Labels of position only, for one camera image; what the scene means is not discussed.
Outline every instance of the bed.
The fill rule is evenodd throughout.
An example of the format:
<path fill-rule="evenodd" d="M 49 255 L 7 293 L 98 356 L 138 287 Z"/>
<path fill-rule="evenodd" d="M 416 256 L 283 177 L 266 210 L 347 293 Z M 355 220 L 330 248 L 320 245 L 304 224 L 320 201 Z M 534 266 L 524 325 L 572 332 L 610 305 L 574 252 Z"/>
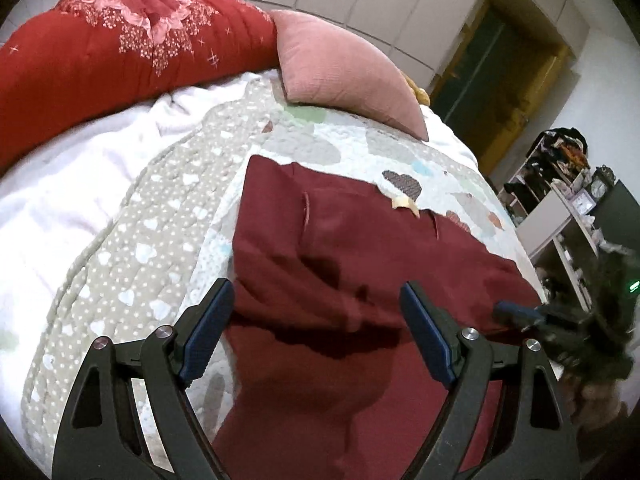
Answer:
<path fill-rule="evenodd" d="M 0 43 L 55 1 L 21 0 Z M 292 107 L 278 70 L 245 72 L 78 124 L 12 167 L 0 180 L 0 413 L 32 460 L 50 474 L 62 407 L 91 340 L 144 337 L 199 302 L 216 277 L 233 277 L 252 155 L 402 192 L 514 261 L 543 298 L 475 157 L 427 106 L 420 111 L 428 142 L 339 110 Z M 211 439 L 237 387 L 221 344 L 188 391 Z M 135 393 L 154 461 L 166 466 L 141 384 Z"/>

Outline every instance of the pink pillow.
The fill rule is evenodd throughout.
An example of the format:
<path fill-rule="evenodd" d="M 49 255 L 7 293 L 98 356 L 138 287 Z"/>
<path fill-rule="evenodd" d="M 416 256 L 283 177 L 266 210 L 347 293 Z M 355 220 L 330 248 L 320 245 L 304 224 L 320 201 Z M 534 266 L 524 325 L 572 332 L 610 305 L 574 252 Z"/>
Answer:
<path fill-rule="evenodd" d="M 369 41 L 302 12 L 271 15 L 288 101 L 341 108 L 429 140 L 404 76 Z"/>

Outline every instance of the pink flower pattern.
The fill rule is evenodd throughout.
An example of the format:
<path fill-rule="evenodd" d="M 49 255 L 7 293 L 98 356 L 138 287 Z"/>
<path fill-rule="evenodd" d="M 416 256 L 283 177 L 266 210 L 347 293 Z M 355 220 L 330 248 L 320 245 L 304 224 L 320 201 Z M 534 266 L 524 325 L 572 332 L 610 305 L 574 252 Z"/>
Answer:
<path fill-rule="evenodd" d="M 180 51 L 193 54 L 191 38 L 219 13 L 201 0 L 62 0 L 57 8 L 93 27 L 120 28 L 119 51 L 152 60 L 157 76 Z"/>

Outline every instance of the doorway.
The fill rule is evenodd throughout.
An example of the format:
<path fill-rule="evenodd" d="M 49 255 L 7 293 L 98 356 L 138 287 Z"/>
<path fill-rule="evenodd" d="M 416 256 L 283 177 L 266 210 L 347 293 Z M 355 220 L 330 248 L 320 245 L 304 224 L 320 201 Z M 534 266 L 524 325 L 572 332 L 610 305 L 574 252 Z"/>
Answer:
<path fill-rule="evenodd" d="M 485 0 L 432 92 L 432 109 L 488 177 L 570 54 L 531 0 Z"/>

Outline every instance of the white bed sheet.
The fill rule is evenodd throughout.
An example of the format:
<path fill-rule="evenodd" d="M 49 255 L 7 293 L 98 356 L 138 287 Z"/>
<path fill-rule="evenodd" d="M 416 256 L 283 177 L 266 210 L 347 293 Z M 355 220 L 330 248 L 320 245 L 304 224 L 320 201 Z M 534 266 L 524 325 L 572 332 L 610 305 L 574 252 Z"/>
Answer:
<path fill-rule="evenodd" d="M 117 214 L 148 162 L 216 104 L 242 97 L 253 77 L 188 87 L 73 128 L 0 181 L 0 413 L 21 445 L 20 399 L 56 289 L 81 251 Z M 432 146 L 478 170 L 476 158 L 429 108 Z"/>

